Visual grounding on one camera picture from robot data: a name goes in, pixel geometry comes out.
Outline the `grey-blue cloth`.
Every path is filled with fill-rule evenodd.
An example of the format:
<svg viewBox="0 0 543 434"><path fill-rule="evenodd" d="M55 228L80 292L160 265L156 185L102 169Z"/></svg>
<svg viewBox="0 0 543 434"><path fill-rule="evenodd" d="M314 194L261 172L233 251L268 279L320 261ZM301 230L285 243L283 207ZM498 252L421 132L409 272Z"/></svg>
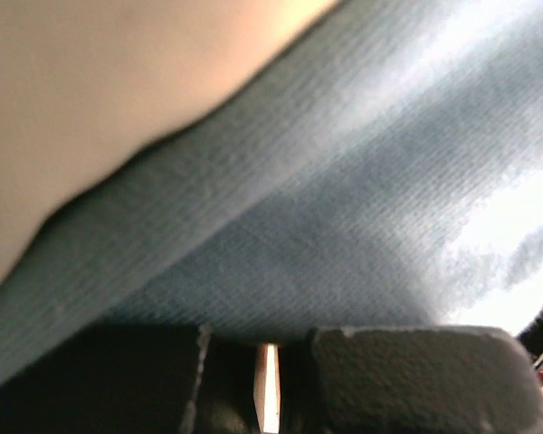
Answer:
<svg viewBox="0 0 543 434"><path fill-rule="evenodd" d="M347 1L50 220L0 385L101 321L517 334L542 302L543 1Z"/></svg>

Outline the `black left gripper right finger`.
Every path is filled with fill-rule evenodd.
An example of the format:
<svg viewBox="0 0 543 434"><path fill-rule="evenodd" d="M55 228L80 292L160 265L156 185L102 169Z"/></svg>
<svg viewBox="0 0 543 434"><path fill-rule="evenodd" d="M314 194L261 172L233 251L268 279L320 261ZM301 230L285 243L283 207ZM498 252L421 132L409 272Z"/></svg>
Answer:
<svg viewBox="0 0 543 434"><path fill-rule="evenodd" d="M320 329L309 351L326 433L543 433L529 356L499 329Z"/></svg>

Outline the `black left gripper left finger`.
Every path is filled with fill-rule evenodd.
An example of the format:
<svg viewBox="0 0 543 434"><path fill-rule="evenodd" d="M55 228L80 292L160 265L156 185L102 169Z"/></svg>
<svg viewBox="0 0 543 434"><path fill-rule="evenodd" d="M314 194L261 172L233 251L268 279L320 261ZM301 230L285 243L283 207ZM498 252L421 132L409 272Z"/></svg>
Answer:
<svg viewBox="0 0 543 434"><path fill-rule="evenodd" d="M0 433L190 433L211 332L101 326L0 386Z"/></svg>

